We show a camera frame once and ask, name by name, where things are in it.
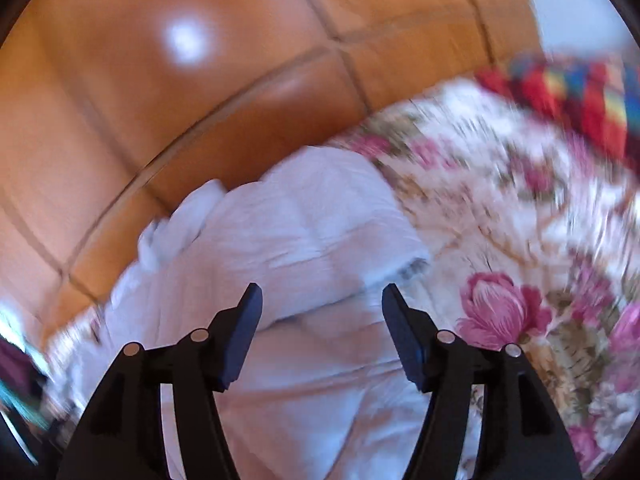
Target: white cloth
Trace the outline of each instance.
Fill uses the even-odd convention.
[[[127,267],[111,290],[111,307],[117,308],[122,298],[145,278],[189,247],[225,195],[226,189],[219,180],[209,180],[191,192],[171,218],[151,222],[138,239],[138,259]]]
[[[193,243],[107,309],[106,343],[85,349],[81,380],[90,394],[125,343],[173,344],[256,282],[261,332],[217,396],[241,475],[400,478],[428,399],[406,380],[380,301],[429,258],[373,165],[303,148],[229,192]],[[172,477],[183,478],[170,396],[162,413]]]

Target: black plastic arm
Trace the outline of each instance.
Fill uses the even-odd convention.
[[[58,480],[166,480],[160,384],[174,387],[182,462],[189,480],[238,480],[212,391],[238,378],[262,313],[252,283],[235,308],[177,344],[127,344],[91,398],[64,454]]]

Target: colorful striped fabric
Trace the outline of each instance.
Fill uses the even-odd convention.
[[[640,68],[620,58],[520,56],[476,75],[485,88],[585,135],[640,167]]]

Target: bed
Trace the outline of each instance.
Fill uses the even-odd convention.
[[[31,0],[0,51],[2,304],[27,341],[43,348],[107,300],[137,257],[145,226],[208,180],[229,189],[254,181],[300,146],[322,144],[393,102],[538,49],[529,0]],[[612,398],[598,390],[607,381],[591,375],[614,372],[606,334],[567,333],[559,320],[573,319],[575,284],[567,277],[576,272],[607,273],[608,292],[599,291],[618,302],[609,324],[618,306],[632,303],[634,188],[619,166],[594,161],[588,150],[572,163],[578,155],[569,147],[582,153],[580,140],[556,141],[553,128],[528,117],[517,119],[522,131],[505,133],[518,141],[505,147],[492,137],[500,127],[474,122],[469,106],[456,108],[470,117],[454,130],[470,127],[469,139],[484,146],[480,160],[440,137],[417,142],[428,117],[411,102],[364,123],[373,137],[358,130],[331,142],[370,156],[442,269],[465,269],[446,277],[456,285],[437,290],[437,301],[427,294],[430,278],[418,295],[434,308],[455,303],[443,324],[496,344],[495,333],[473,322],[473,290],[527,298],[536,326],[518,340],[554,385],[584,447],[585,471],[594,474],[626,434],[633,406],[607,404]],[[496,107],[497,123],[509,123]],[[543,153],[529,153],[522,136],[530,128],[555,147],[548,164]],[[486,184],[487,211],[464,209],[463,175],[475,171]],[[460,175],[458,194],[430,187],[425,174]],[[517,204],[513,211],[504,197]],[[438,203],[452,218],[464,213],[461,224],[421,224]],[[496,226],[495,215],[506,223]],[[576,230],[585,219],[592,229]],[[621,254],[602,252],[618,240]],[[487,261],[478,253],[454,264],[465,244],[476,244]],[[569,245],[579,249],[573,259]],[[574,364],[566,348],[577,346]],[[583,382],[562,374],[576,367],[586,370]],[[607,416],[590,412],[601,400],[602,410],[612,410]],[[619,426],[597,425],[618,420],[615,410]]]

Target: pink flower pattern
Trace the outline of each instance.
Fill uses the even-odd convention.
[[[572,318],[588,326],[598,327],[598,316],[602,309],[615,300],[610,288],[610,279],[593,266],[591,259],[577,254],[570,281]]]
[[[438,143],[428,137],[413,142],[410,149],[414,155],[417,155],[420,165],[426,170],[437,167],[448,169],[457,167],[454,160],[442,153]]]
[[[606,370],[605,380],[613,384],[617,394],[633,392],[640,388],[640,355],[637,350],[617,352]]]
[[[377,156],[388,153],[391,149],[391,143],[388,139],[376,135],[363,135],[356,137],[349,144],[352,152],[366,156],[369,160],[373,160]]]
[[[640,303],[627,305],[609,335],[612,352],[640,351]]]
[[[580,463],[580,469],[583,473],[587,472],[602,453],[596,442],[595,433],[591,425],[588,426],[571,426],[567,428],[569,438],[574,446],[575,455]]]
[[[489,350],[517,342],[525,333],[545,333],[552,318],[551,310],[542,308],[537,288],[518,287],[503,273],[476,272],[460,298],[467,317],[458,320],[458,333],[467,343]]]
[[[595,163],[584,138],[575,132],[567,132],[564,141],[580,172],[585,177],[592,176],[595,172]]]
[[[521,174],[532,193],[546,193],[554,188],[554,174],[546,164],[535,164],[526,156],[511,153],[509,170],[512,174]]]

